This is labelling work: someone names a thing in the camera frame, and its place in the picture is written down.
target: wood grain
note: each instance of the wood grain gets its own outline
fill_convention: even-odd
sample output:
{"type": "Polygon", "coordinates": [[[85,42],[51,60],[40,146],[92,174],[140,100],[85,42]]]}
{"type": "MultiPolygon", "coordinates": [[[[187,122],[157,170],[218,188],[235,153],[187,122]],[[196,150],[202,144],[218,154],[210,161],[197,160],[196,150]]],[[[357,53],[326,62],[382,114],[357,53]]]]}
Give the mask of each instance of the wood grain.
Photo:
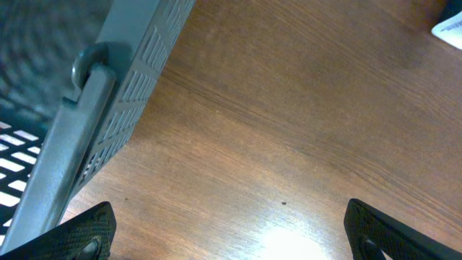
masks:
{"type": "Polygon", "coordinates": [[[430,34],[444,6],[197,1],[66,219],[110,201],[112,259],[351,259],[355,197],[462,251],[462,52],[430,34]]]}

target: textured black plastic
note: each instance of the textured black plastic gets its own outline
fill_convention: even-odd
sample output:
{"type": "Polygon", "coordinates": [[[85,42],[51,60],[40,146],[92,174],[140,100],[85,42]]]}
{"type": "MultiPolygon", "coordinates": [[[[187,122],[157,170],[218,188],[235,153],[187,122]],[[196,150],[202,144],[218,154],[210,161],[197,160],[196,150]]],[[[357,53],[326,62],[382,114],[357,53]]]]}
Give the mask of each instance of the textured black plastic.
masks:
{"type": "Polygon", "coordinates": [[[102,202],[40,237],[0,257],[4,259],[78,259],[89,243],[98,243],[93,259],[107,259],[116,232],[109,202],[102,202]]]}
{"type": "Polygon", "coordinates": [[[344,226],[354,260],[381,260],[385,252],[400,259],[462,259],[462,254],[374,209],[351,199],[344,226]]]}

